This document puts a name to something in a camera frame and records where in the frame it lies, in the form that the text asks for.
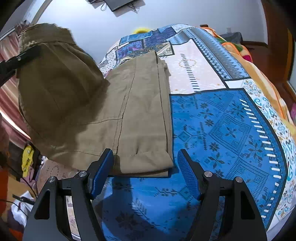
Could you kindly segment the olive khaki pants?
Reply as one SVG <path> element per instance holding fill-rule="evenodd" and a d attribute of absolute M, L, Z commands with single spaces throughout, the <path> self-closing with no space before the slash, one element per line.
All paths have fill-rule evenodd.
<path fill-rule="evenodd" d="M 66 28 L 27 28 L 20 52 L 32 47 L 40 54 L 16 72 L 18 102 L 43 155 L 85 170 L 108 148 L 115 157 L 113 175 L 168 176 L 174 165 L 170 73 L 155 51 L 104 76 Z"/>

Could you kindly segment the striped pink curtain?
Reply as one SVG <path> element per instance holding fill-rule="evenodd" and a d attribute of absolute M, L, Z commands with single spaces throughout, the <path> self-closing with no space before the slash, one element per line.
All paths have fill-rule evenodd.
<path fill-rule="evenodd" d="M 15 29 L 1 40 L 1 61 L 7 61 L 19 54 L 19 34 L 27 26 L 27 21 L 17 24 Z M 1 87 L 1 115 L 10 141 L 23 149 L 30 137 L 19 111 L 18 84 L 19 80 L 13 75 Z"/>

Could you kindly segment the patchwork blue bedsheet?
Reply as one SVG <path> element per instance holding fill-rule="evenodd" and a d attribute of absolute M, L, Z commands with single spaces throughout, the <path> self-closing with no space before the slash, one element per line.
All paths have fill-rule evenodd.
<path fill-rule="evenodd" d="M 295 127 L 212 35 L 186 24 L 122 37 L 110 70 L 157 52 L 170 71 L 173 151 L 218 177 L 243 178 L 272 240 L 295 209 Z M 199 202 L 178 168 L 169 178 L 109 178 L 98 205 L 107 240 L 185 240 Z"/>

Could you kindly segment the orange floral blanket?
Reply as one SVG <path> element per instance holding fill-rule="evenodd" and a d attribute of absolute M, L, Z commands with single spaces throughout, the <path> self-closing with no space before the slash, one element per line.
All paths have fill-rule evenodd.
<path fill-rule="evenodd" d="M 250 77 L 263 91 L 271 105 L 278 112 L 280 117 L 285 120 L 290 126 L 295 125 L 295 120 L 292 119 L 288 106 L 285 102 L 285 94 L 279 92 L 279 88 L 276 87 L 267 76 L 254 64 L 251 53 L 248 49 L 236 42 L 231 42 L 219 36 L 216 31 L 208 25 L 201 25 L 201 29 L 212 35 L 218 42 L 228 51 L 230 54 L 242 64 Z"/>

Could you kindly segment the dark bag on floor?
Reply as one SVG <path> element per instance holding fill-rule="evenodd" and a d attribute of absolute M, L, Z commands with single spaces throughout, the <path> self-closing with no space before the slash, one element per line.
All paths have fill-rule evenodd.
<path fill-rule="evenodd" d="M 240 32 L 226 33 L 220 36 L 222 39 L 218 39 L 221 43 L 232 42 L 234 44 L 241 44 L 243 37 Z"/>

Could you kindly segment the wooden wardrobe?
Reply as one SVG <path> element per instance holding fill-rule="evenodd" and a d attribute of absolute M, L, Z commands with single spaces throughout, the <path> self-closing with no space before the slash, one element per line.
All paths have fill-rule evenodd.
<path fill-rule="evenodd" d="M 267 27 L 268 49 L 271 52 L 273 83 L 282 96 L 295 99 L 295 91 L 290 85 L 290 76 L 295 55 L 295 44 L 290 22 L 280 6 L 280 1 L 262 1 Z"/>

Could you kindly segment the small wall monitor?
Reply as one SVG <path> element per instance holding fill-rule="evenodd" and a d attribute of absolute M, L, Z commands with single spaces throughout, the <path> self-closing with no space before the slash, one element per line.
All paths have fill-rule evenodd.
<path fill-rule="evenodd" d="M 130 7 L 133 11 L 137 11 L 133 4 L 133 0 L 104 0 L 104 2 L 112 12 L 117 11 L 119 8 L 124 6 Z"/>

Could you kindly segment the yellow curved bed rail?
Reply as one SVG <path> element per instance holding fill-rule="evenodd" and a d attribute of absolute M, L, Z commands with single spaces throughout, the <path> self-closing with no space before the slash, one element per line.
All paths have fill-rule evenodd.
<path fill-rule="evenodd" d="M 133 34 L 144 34 L 144 33 L 148 33 L 150 31 L 150 29 L 148 28 L 137 28 Z"/>

